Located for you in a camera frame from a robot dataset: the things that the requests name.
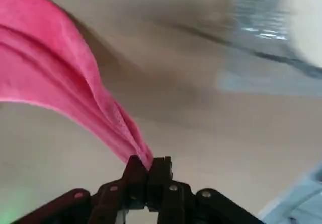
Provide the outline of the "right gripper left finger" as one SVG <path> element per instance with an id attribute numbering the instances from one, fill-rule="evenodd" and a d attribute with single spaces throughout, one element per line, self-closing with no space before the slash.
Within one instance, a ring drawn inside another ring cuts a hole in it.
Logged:
<path id="1" fill-rule="evenodd" d="M 124 223 L 126 211 L 144 208 L 147 169 L 132 155 L 120 179 L 97 193 L 76 188 L 44 204 L 15 223 Z"/>

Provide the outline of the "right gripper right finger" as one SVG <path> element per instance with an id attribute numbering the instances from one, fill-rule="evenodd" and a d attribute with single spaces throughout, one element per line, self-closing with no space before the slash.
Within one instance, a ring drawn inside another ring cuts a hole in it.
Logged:
<path id="1" fill-rule="evenodd" d="M 173 180 L 170 157 L 154 158 L 148 171 L 148 208 L 157 223 L 262 223 L 220 192 L 204 188 L 193 193 Z"/>

